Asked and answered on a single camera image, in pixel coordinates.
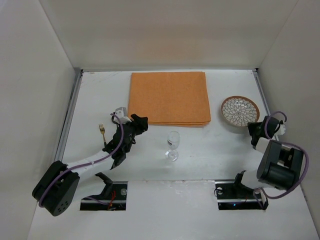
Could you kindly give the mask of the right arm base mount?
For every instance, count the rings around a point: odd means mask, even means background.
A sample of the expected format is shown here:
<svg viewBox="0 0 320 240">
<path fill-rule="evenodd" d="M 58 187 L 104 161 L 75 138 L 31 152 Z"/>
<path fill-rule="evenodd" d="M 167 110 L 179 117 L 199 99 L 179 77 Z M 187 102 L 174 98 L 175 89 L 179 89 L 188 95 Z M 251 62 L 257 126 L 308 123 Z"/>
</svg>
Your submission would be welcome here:
<svg viewBox="0 0 320 240">
<path fill-rule="evenodd" d="M 220 211 L 261 210 L 265 211 L 269 201 L 251 188 L 235 184 L 234 180 L 217 180 L 213 191 Z"/>
</svg>

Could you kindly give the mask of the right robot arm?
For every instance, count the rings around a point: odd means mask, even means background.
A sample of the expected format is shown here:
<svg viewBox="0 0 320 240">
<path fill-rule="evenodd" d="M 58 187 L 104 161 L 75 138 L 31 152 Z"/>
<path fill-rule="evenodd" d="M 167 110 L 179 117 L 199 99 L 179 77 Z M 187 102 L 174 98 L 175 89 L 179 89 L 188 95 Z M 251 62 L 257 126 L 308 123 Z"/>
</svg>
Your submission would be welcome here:
<svg viewBox="0 0 320 240">
<path fill-rule="evenodd" d="M 233 189 L 254 193 L 273 187 L 286 194 L 292 192 L 305 177 L 308 164 L 301 170 L 306 157 L 304 151 L 273 139 L 276 134 L 285 133 L 285 121 L 265 116 L 263 121 L 249 122 L 247 127 L 253 149 L 263 156 L 257 170 L 244 170 L 236 175 Z"/>
</svg>

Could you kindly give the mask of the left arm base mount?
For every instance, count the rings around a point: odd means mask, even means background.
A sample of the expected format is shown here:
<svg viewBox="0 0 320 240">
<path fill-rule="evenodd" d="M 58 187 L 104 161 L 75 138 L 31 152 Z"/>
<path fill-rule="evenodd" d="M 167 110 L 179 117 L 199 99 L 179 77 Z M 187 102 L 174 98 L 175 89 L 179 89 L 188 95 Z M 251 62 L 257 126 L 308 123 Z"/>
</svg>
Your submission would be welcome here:
<svg viewBox="0 0 320 240">
<path fill-rule="evenodd" d="M 116 181 L 98 195 L 80 201 L 80 211 L 125 211 L 127 208 L 128 182 Z"/>
</svg>

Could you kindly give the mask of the orange cloth napkin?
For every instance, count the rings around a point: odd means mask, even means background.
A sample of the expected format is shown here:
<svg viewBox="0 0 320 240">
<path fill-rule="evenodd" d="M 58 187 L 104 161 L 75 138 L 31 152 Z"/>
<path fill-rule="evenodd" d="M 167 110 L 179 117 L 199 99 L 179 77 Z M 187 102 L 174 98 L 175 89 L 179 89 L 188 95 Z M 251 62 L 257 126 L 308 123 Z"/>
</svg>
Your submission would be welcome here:
<svg viewBox="0 0 320 240">
<path fill-rule="evenodd" d="M 128 115 L 148 117 L 150 125 L 204 126 L 211 121 L 206 74 L 134 72 Z"/>
</svg>

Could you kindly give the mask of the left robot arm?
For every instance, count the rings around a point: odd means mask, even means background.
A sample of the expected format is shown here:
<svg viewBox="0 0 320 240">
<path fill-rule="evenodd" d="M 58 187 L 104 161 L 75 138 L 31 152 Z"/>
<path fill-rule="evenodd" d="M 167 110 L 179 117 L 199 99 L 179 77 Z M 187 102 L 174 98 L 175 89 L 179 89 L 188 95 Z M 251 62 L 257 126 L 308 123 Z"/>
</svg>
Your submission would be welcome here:
<svg viewBox="0 0 320 240">
<path fill-rule="evenodd" d="M 109 143 L 98 153 L 71 163 L 60 160 L 53 162 L 32 191 L 32 197 L 39 207 L 45 208 L 52 216 L 61 215 L 73 199 L 90 199 L 106 205 L 107 197 L 115 199 L 113 181 L 105 172 L 118 167 L 127 157 L 136 136 L 148 130 L 148 117 L 132 114 L 128 121 L 117 119 L 116 132 Z"/>
</svg>

